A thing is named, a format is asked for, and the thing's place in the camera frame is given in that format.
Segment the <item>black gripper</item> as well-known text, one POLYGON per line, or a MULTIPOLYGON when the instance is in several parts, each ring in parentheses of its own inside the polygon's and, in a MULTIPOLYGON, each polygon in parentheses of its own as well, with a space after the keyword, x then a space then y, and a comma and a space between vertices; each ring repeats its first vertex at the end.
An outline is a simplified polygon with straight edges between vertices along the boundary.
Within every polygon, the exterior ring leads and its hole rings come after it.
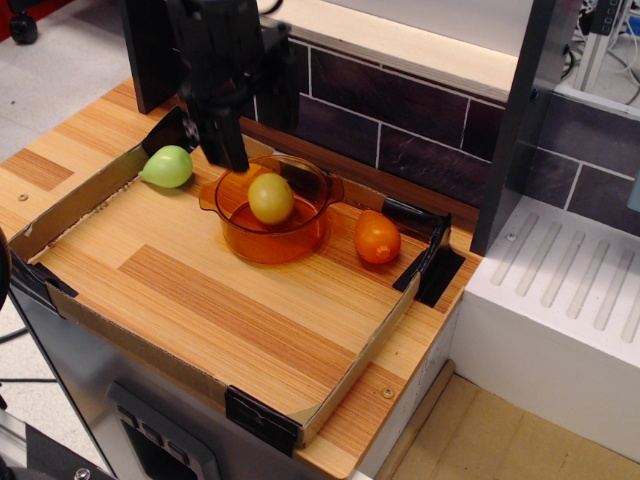
POLYGON ((299 122, 297 62, 291 26, 264 28, 255 1, 169 1, 176 48, 187 69, 180 87, 185 133, 210 164, 246 172, 238 108, 250 99, 258 121, 292 132, 299 122))

